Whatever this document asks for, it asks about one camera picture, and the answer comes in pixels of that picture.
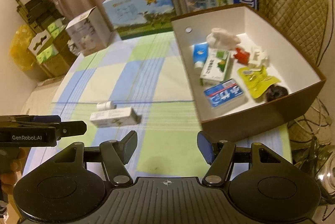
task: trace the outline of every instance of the yellow plastic packaging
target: yellow plastic packaging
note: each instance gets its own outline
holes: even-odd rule
[[[254,99],[259,98],[271,85],[281,82],[275,76],[268,76],[265,66],[258,72],[251,71],[248,67],[240,68],[237,72]]]
[[[22,71],[33,68],[34,58],[28,52],[28,46],[35,37],[35,33],[26,24],[16,31],[9,47],[9,54]]]

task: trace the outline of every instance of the brown open box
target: brown open box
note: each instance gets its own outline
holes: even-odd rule
[[[202,129],[214,141],[242,140],[303,115],[326,81],[320,70],[288,36],[280,33],[269,20],[246,5],[217,7],[184,14],[175,17],[172,25],[198,119]],[[189,33],[186,32],[188,27],[192,29]],[[199,77],[194,73],[191,46],[205,42],[214,27],[224,28],[238,35],[246,50],[255,44],[266,49],[270,58],[268,74],[281,79],[279,85],[288,88],[289,95],[272,102],[256,102],[237,75],[237,69],[243,65],[235,61],[232,78],[242,87],[248,96],[248,102],[226,113],[213,109],[203,93],[204,88],[200,86]]]

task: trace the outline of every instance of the ribbed black surface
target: ribbed black surface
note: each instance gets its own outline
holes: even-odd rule
[[[239,213],[219,189],[197,178],[138,178],[73,224],[259,224]],[[23,224],[33,224],[25,220]],[[301,224],[313,224],[305,220]]]

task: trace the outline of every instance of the quilted chair back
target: quilted chair back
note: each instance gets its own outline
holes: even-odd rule
[[[316,63],[326,27],[328,0],[259,0],[259,12]]]

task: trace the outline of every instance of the tablecloth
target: tablecloth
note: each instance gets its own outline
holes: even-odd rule
[[[133,107],[142,115],[141,123],[96,128],[89,117],[98,102],[108,100],[117,107]],[[138,134],[137,149],[126,165],[133,178],[202,178],[209,167],[197,148],[200,124],[173,32],[116,40],[102,51],[80,55],[56,92],[50,114],[61,116],[62,121],[83,120],[88,130],[83,136],[61,139],[54,148],[33,148],[23,175],[74,141],[98,146],[106,140],[120,140],[130,130]],[[237,145],[250,147],[252,142],[262,142],[291,161],[285,126]],[[246,168],[238,164],[233,176]]]

